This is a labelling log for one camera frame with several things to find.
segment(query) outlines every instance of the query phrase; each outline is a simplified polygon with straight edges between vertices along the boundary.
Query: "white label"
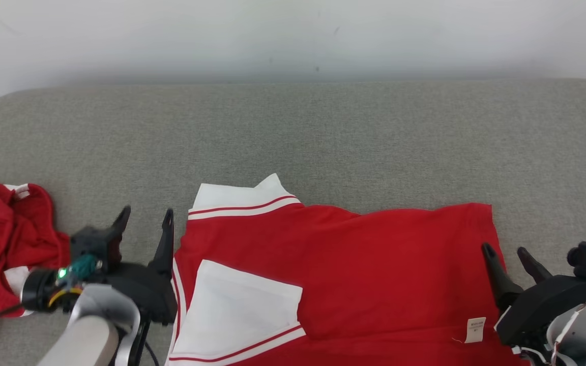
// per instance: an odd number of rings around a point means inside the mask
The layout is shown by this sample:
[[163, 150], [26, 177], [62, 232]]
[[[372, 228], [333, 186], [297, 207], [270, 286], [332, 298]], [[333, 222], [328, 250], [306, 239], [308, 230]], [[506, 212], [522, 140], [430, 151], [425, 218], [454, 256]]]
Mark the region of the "white label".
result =
[[485, 318], [474, 318], [467, 321], [467, 338], [465, 343], [481, 342], [483, 340], [483, 327]]

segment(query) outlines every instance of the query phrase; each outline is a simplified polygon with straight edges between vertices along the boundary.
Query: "red shirt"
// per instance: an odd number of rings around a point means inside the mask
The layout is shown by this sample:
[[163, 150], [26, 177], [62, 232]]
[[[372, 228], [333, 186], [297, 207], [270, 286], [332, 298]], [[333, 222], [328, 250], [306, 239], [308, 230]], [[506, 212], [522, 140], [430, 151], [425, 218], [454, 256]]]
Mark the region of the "red shirt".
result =
[[[169, 364], [521, 364], [492, 329], [491, 206], [359, 215], [275, 191], [190, 211]], [[463, 343], [481, 317], [482, 341]]]

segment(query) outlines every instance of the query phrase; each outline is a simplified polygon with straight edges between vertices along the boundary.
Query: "white stripe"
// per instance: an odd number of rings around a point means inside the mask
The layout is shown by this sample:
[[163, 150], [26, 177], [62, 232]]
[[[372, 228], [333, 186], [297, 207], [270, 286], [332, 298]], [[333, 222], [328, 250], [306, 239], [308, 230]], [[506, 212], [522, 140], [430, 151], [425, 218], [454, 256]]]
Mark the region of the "white stripe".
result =
[[[175, 294], [175, 283], [173, 282], [173, 279], [171, 280], [171, 286], [173, 287], [173, 292]], [[180, 314], [180, 309], [178, 309], [175, 314], [175, 321], [173, 322], [173, 327], [171, 330], [171, 343], [169, 345], [169, 352], [167, 353], [167, 355], [170, 355], [173, 352], [173, 346], [175, 345], [175, 332], [176, 332], [176, 329], [178, 328], [178, 315], [179, 314]], [[169, 366], [169, 359], [168, 358], [167, 358], [167, 361], [164, 363], [164, 366]]]
[[[258, 347], [251, 348], [251, 349], [247, 350], [246, 352], [242, 352], [242, 353], [237, 354], [235, 356], [228, 357], [226, 359], [221, 359], [219, 361], [209, 362], [209, 361], [194, 361], [194, 360], [190, 360], [190, 359], [181, 359], [181, 360], [169, 360], [167, 364], [168, 364], [168, 366], [189, 366], [189, 365], [200, 366], [202, 364], [207, 364], [209, 366], [222, 366], [224, 364], [237, 363], [238, 361], [243, 361], [244, 359], [249, 359], [251, 357], [255, 357], [258, 354], [262, 354], [264, 352], [267, 352], [268, 350], [272, 350], [273, 348], [277, 348], [281, 345], [284, 345], [284, 343], [291, 342], [294, 339], [297, 339], [297, 338], [300, 338], [303, 336], [306, 336], [306, 333], [304, 332], [304, 329], [300, 328], [300, 329], [296, 329], [294, 331], [291, 331], [290, 333], [284, 334], [279, 338], [273, 339], [270, 342], [263, 343], [263, 345], [259, 345]], [[174, 357], [174, 358], [195, 357], [195, 358], [202, 359], [202, 357], [200, 355], [193, 355], [193, 354], [172, 354], [172, 355], [170, 355], [170, 357]]]
[[184, 287], [182, 287], [182, 278], [180, 276], [180, 271], [178, 270], [178, 262], [176, 262], [175, 258], [173, 259], [173, 274], [175, 276], [175, 284], [178, 287], [178, 295], [180, 296], [178, 311], [182, 311], [182, 314], [180, 315], [180, 325], [182, 326], [184, 317], [187, 315], [187, 302], [184, 297]]
[[254, 188], [207, 185], [203, 183], [193, 201], [193, 210], [214, 207], [251, 207], [289, 196], [277, 174], [270, 174]]
[[189, 220], [200, 220], [200, 219], [207, 219], [207, 218], [216, 218], [219, 216], [254, 216], [265, 214], [270, 211], [277, 210], [278, 208], [282, 208], [284, 206], [288, 206], [289, 204], [300, 203], [300, 200], [295, 197], [281, 199], [277, 202], [273, 202], [268, 206], [260, 207], [260, 208], [239, 208], [237, 210], [218, 210], [218, 211], [210, 211], [210, 212], [202, 212], [202, 213], [189, 213]]

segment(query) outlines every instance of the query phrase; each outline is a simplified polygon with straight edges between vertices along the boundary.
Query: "white sleeve trim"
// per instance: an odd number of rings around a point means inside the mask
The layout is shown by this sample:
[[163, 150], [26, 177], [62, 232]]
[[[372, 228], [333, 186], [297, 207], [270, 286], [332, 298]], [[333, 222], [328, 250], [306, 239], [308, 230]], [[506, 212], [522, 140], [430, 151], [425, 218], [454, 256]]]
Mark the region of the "white sleeve trim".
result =
[[275, 211], [289, 204], [301, 204], [300, 200], [293, 196], [284, 196], [274, 201], [252, 207], [216, 207], [208, 210], [190, 211], [189, 220], [216, 218], [219, 216], [254, 216]]
[[16, 199], [23, 199], [31, 195], [28, 191], [28, 184], [21, 185], [21, 186], [14, 186], [14, 185], [4, 185], [11, 191], [15, 191], [15, 198]]
[[265, 206], [282, 197], [295, 198], [284, 189], [277, 174], [270, 174], [254, 188], [202, 184], [189, 214], [222, 208], [252, 209]]
[[304, 329], [301, 327], [293, 328], [292, 331], [284, 332], [285, 334], [274, 338], [272, 341], [262, 343], [256, 347], [249, 348], [243, 352], [230, 355], [229, 357], [221, 357], [220, 359], [195, 359], [188, 358], [182, 355], [171, 355], [167, 360], [167, 366], [202, 366], [207, 364], [209, 366], [224, 366], [225, 364], [233, 364], [244, 359], [255, 357], [259, 354], [272, 350], [297, 338], [306, 336]]

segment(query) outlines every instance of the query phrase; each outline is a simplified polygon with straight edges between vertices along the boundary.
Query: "gray fabric surface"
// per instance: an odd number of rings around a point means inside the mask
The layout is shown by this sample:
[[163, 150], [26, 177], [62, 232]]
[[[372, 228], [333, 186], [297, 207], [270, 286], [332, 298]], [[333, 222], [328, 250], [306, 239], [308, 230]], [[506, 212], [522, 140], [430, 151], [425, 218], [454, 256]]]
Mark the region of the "gray fabric surface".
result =
[[[69, 233], [109, 225], [131, 204], [126, 260], [149, 260], [167, 207], [182, 234], [200, 183], [253, 186], [274, 172], [306, 204], [359, 213], [491, 203], [509, 273], [530, 285], [518, 246], [570, 273], [567, 250], [586, 240], [586, 80], [107, 86], [0, 98], [0, 182], [46, 188]], [[3, 320], [0, 364], [35, 364], [66, 321]], [[160, 361], [169, 339], [170, 327], [153, 326]]]

